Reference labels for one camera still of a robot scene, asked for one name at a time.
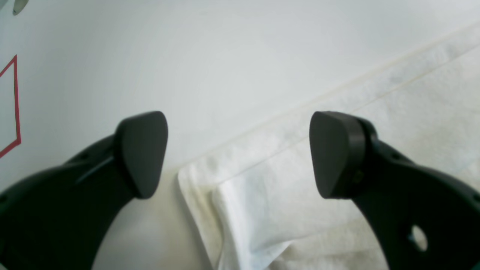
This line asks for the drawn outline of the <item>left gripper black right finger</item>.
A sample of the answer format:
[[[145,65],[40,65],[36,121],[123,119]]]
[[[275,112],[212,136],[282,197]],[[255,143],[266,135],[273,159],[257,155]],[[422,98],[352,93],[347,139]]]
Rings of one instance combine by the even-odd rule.
[[[309,140],[320,196],[353,201],[391,270],[479,269],[478,191],[415,164],[365,118],[315,112]]]

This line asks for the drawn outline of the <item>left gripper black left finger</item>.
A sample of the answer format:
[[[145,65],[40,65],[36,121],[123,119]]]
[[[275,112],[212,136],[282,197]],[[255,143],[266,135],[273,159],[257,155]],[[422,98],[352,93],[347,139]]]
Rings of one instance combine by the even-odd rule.
[[[90,270],[118,213],[157,190],[168,125],[161,111],[122,120],[113,135],[1,192],[1,265]]]

